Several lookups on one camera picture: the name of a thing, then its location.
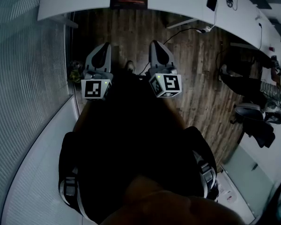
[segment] dark clothing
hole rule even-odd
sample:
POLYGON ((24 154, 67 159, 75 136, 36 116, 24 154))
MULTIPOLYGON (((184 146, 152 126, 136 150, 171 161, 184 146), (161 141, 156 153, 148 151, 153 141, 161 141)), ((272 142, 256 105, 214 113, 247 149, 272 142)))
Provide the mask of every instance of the dark clothing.
POLYGON ((195 127, 176 126, 171 112, 147 81, 114 78, 108 99, 84 131, 66 134, 59 182, 77 164, 86 214, 97 224, 123 206, 131 181, 144 175, 180 195, 203 196, 197 151, 216 171, 213 154, 195 127))
POLYGON ((221 75, 222 81, 235 93, 242 95, 263 109, 267 98, 260 91, 261 81, 248 77, 221 75))

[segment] black pants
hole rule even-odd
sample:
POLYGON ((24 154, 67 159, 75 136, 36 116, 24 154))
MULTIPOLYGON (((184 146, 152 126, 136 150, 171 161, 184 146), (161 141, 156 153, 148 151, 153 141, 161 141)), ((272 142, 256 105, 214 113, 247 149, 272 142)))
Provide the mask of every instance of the black pants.
POLYGON ((235 93, 242 95, 253 103, 264 108, 267 98, 260 91, 261 81, 258 79, 247 77, 232 77, 229 75, 221 75, 222 81, 235 93))

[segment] wooden floor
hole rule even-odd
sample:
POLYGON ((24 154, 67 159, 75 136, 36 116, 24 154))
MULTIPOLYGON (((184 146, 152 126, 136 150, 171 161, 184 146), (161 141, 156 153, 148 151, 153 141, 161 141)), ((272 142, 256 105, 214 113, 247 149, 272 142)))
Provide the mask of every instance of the wooden floor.
MULTIPOLYGON (((139 73, 148 63, 149 44, 153 39, 164 42, 181 29, 207 25, 193 22, 166 29, 164 20, 171 21, 175 17, 177 15, 151 10, 76 12, 74 21, 79 28, 74 30, 73 59, 85 61, 94 47, 110 42, 113 62, 123 67, 132 60, 139 73)), ((223 48, 229 45, 229 35, 217 27, 206 34, 188 30, 166 44, 174 54, 178 73, 182 75, 183 92, 175 97, 177 110, 187 126, 195 126, 201 131, 218 167, 235 149, 242 131, 242 125, 229 122, 234 118, 233 105, 241 101, 241 96, 233 93, 217 77, 215 58, 221 44, 223 48)))

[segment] white desk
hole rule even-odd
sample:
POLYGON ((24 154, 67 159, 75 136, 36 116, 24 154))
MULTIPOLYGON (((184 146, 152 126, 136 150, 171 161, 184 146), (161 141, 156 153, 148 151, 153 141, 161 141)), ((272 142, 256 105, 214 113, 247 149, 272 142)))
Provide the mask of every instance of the white desk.
MULTIPOLYGON (((214 12, 206 7, 207 0, 148 0, 148 9, 185 15, 210 24, 214 23, 214 12)), ((110 0, 41 0, 38 20, 73 11, 108 8, 110 0)), ((277 55, 281 64, 281 37, 267 17, 249 0, 238 0, 234 11, 226 0, 218 0, 216 26, 222 28, 259 48, 262 24, 261 51, 269 57, 277 55)))

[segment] person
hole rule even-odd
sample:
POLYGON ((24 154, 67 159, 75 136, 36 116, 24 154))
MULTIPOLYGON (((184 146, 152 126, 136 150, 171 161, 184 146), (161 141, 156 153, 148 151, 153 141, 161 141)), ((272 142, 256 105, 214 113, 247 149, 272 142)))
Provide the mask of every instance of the person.
POLYGON ((220 69, 221 80, 235 93, 258 104, 264 112, 281 115, 281 76, 275 67, 271 68, 271 78, 276 85, 242 76, 231 76, 225 64, 220 69))
POLYGON ((65 135, 59 184, 77 166, 84 213, 97 224, 243 224, 203 198, 193 151, 215 171, 216 163, 201 133, 134 71, 130 61, 115 73, 106 100, 89 101, 65 135))

